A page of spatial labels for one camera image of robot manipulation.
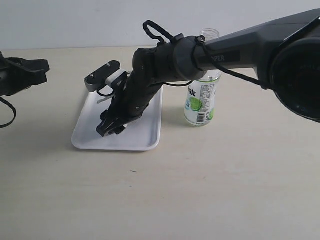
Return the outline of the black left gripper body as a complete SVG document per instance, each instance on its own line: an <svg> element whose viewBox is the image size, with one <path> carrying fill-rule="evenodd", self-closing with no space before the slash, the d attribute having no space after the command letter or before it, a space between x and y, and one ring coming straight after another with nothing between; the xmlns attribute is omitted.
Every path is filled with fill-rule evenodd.
<svg viewBox="0 0 320 240"><path fill-rule="evenodd" d="M46 59L24 59L0 55L0 95L13 96L32 86L48 81L50 71Z"/></svg>

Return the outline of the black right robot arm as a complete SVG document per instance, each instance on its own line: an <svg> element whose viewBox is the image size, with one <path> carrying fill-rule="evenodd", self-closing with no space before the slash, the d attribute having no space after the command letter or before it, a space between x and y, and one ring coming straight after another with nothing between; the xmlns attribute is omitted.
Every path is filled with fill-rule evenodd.
<svg viewBox="0 0 320 240"><path fill-rule="evenodd" d="M294 114L320 120L320 11L275 19L213 40L159 32L157 46L139 48L132 72L114 88L110 107L100 115L101 136L120 134L139 119L154 95L171 82L196 81L220 70L272 90Z"/></svg>

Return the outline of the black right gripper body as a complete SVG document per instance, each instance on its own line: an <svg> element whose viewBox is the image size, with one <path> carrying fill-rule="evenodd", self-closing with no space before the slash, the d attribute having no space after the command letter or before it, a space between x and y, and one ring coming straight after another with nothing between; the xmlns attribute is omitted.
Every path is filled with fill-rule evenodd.
<svg viewBox="0 0 320 240"><path fill-rule="evenodd" d="M165 82L178 79L174 48L139 48L132 58L132 72L100 118L102 128L116 128L139 119Z"/></svg>

